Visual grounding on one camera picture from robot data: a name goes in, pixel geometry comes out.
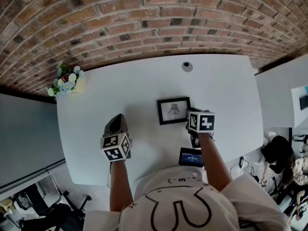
desk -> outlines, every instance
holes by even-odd
[[[184,72],[183,62],[193,65]],[[100,137],[123,113],[133,139],[130,181],[175,166],[181,147],[191,147],[186,123],[159,125],[156,100],[190,97],[191,106],[217,114],[214,139],[224,161],[263,144],[262,114],[249,58],[200,54],[143,59],[86,72],[83,94],[57,99],[61,141],[76,184],[105,185],[109,162]]]

floor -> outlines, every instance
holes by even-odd
[[[288,139],[288,129],[286,128],[264,128],[264,134],[266,137],[277,134]],[[239,158],[226,163],[229,170],[234,166],[231,171],[232,177],[237,178],[241,174],[248,174],[252,172],[261,180],[264,171],[264,157],[262,156],[260,149],[258,148],[244,155],[244,159],[247,162],[244,162],[241,169],[239,169],[238,166],[234,166],[239,163]],[[273,189],[274,185],[273,180],[271,179],[274,176],[279,178],[279,176],[270,170],[269,183],[265,188],[265,190],[268,192],[271,192]],[[69,197],[73,203],[76,204],[76,206],[80,206],[87,195],[92,197],[92,201],[89,201],[84,208],[85,212],[92,210],[109,210],[110,188],[108,188],[106,185],[95,186],[74,184],[70,178],[66,166],[61,171],[56,172],[53,175],[53,178],[55,179],[56,184],[61,191],[69,191]]]

person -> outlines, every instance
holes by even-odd
[[[266,184],[269,168],[276,174],[282,173],[282,186],[291,184],[293,181],[295,154],[288,140],[282,136],[276,136],[270,143],[261,149],[261,152],[266,160],[261,184]]]
[[[168,168],[140,179],[133,200],[125,162],[113,162],[110,212],[86,215],[84,231],[290,230],[254,178],[232,180],[210,134],[198,139],[207,182],[202,168]]]

office chair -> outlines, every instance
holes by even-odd
[[[45,218],[21,220],[19,225],[22,231],[45,231],[52,227],[56,227],[55,231],[59,231],[60,228],[63,231],[82,231],[85,217],[83,208],[87,201],[92,200],[92,198],[87,196],[78,209],[68,198],[68,191],[65,191],[62,195],[69,203],[69,206],[66,204],[57,204],[60,201],[58,200],[57,203],[48,207],[39,194],[35,184],[15,194],[14,198],[22,209],[32,207],[39,216],[45,216]],[[24,206],[21,203],[19,196],[27,198],[28,206]]]

white table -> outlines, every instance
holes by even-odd
[[[183,62],[193,64],[184,72]],[[190,97],[191,106],[217,114],[214,138],[229,161],[263,144],[259,95],[249,58],[200,54],[144,59],[86,72],[83,94],[57,99],[59,128],[74,183],[105,185],[109,162],[100,151],[105,125],[119,113],[128,123],[129,180],[178,164],[191,148],[185,123],[159,125],[156,100]]]

